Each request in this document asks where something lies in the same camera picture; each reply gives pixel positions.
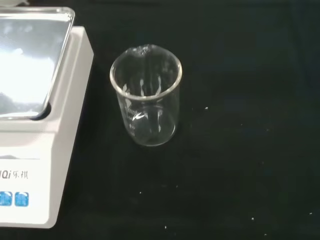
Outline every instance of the digital balance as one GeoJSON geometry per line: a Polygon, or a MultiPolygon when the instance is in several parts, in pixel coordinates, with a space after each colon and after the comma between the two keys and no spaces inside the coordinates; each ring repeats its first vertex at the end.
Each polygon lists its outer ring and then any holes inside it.
{"type": "Polygon", "coordinates": [[[74,17],[0,8],[0,227],[57,221],[94,56],[74,17]]]}

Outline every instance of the white scale body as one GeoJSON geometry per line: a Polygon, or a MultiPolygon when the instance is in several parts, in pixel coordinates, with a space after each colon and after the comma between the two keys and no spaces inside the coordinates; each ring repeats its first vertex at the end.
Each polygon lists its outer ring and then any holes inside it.
{"type": "Polygon", "coordinates": [[[0,192],[12,195],[10,206],[0,206],[0,227],[55,225],[93,56],[84,27],[74,26],[50,95],[50,114],[38,121],[0,121],[0,192]],[[16,195],[28,196],[25,206],[15,205],[16,195]]]}

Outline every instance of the black background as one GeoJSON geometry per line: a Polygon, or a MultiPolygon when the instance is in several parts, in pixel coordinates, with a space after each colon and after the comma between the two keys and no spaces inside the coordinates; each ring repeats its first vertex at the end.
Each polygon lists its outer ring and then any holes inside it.
{"type": "Polygon", "coordinates": [[[57,224],[0,239],[320,238],[318,1],[30,2],[73,8],[95,59],[57,224]],[[153,148],[130,139],[108,78],[142,44],[183,67],[178,131],[153,148]]]}

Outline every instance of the scale weighing pan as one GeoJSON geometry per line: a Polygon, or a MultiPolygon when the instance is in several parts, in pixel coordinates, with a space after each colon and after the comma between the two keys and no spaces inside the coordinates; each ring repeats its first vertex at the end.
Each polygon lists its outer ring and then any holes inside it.
{"type": "Polygon", "coordinates": [[[0,120],[44,118],[74,22],[70,8],[1,8],[0,120]]]}

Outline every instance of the scale button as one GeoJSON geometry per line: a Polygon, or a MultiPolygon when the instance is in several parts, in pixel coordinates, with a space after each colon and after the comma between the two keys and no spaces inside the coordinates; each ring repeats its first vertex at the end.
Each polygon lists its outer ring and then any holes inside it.
{"type": "Polygon", "coordinates": [[[19,191],[14,195],[14,204],[17,207],[27,207],[29,205],[29,193],[19,191]]]}
{"type": "Polygon", "coordinates": [[[0,206],[11,206],[12,204],[12,192],[0,191],[0,206]]]}

